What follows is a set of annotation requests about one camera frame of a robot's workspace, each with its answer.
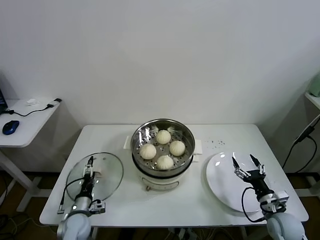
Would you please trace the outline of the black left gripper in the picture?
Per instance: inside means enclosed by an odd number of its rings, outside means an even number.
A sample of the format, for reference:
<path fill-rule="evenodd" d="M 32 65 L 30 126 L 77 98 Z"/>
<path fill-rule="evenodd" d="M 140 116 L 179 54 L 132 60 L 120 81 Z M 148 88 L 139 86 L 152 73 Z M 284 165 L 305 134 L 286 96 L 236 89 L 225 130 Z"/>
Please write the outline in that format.
<path fill-rule="evenodd" d="M 93 169 L 93 162 L 94 157 L 91 156 L 83 169 L 83 174 L 85 176 L 83 177 L 83 183 L 81 185 L 79 197 L 87 197 L 89 199 L 93 198 L 92 193 L 94 188 L 94 181 L 96 180 L 97 175 L 96 171 L 94 171 Z"/>

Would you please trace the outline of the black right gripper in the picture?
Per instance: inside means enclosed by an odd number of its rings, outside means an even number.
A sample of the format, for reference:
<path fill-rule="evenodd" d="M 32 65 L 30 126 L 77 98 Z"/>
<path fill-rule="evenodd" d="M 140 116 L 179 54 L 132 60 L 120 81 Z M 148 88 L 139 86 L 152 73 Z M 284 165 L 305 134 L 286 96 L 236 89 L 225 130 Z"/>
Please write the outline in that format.
<path fill-rule="evenodd" d="M 254 170 L 244 171 L 240 168 L 238 162 L 234 157 L 232 157 L 232 164 L 234 167 L 234 173 L 240 178 L 244 179 L 245 182 L 251 184 L 253 187 L 256 197 L 262 198 L 268 194 L 273 194 L 274 191 L 271 190 L 265 182 L 265 166 L 260 163 L 260 161 L 250 154 L 250 158 L 255 165 Z"/>

